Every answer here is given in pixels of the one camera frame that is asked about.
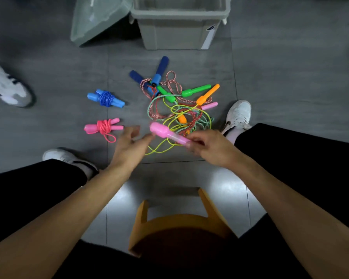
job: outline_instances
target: green handle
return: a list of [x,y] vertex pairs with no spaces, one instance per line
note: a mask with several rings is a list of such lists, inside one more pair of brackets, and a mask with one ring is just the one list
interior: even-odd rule
[[176,101],[176,98],[173,96],[173,94],[167,92],[166,90],[164,90],[162,86],[159,86],[159,85],[158,85],[156,88],[157,88],[157,89],[159,90],[159,92],[162,93],[163,95],[172,95],[172,96],[167,96],[167,97],[165,97],[165,99],[166,99],[168,102],[174,103],[174,102]]
[[192,94],[196,93],[196,92],[200,92],[200,91],[204,91],[206,89],[209,89],[211,87],[210,84],[204,85],[204,86],[200,86],[200,87],[196,87],[194,89],[187,89],[185,91],[182,91],[182,97],[189,97]]

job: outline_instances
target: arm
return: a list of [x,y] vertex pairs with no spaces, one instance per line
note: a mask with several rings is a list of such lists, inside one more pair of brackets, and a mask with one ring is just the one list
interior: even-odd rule
[[152,135],[126,127],[112,163],[68,198],[0,242],[0,278],[51,278],[143,158]]
[[235,173],[265,208],[284,240],[315,279],[349,278],[349,228],[280,182],[219,131],[188,135],[195,154]]

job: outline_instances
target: white sneaker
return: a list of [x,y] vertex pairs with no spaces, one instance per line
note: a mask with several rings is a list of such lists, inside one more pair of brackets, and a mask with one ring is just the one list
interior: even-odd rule
[[43,154],[43,161],[46,161],[48,159],[58,159],[59,161],[63,161],[65,163],[77,166],[78,168],[83,170],[88,180],[90,180],[92,177],[98,174],[98,169],[93,163],[90,163],[89,161],[86,161],[83,159],[78,159],[74,154],[66,150],[62,150],[62,149],[47,150]]
[[226,116],[226,124],[221,132],[223,135],[234,127],[248,130],[251,119],[251,104],[246,100],[239,100],[229,109]]
[[31,93],[0,66],[0,99],[16,107],[28,107],[33,103]]

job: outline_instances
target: blue rope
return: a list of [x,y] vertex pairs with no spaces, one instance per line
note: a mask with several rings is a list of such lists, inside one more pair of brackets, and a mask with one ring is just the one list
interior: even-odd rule
[[113,94],[111,94],[110,92],[103,91],[103,93],[101,94],[101,97],[100,97],[100,105],[105,106],[105,107],[109,107],[109,106],[111,106],[111,102],[114,98],[115,98],[115,96]]

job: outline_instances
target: person's left hand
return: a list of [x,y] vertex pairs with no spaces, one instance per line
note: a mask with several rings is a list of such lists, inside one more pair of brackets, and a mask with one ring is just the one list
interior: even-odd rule
[[133,140],[140,134],[139,126],[125,127],[123,134],[116,142],[114,156],[109,167],[121,166],[130,171],[143,159],[147,146],[153,140],[153,134],[146,134],[141,139]]

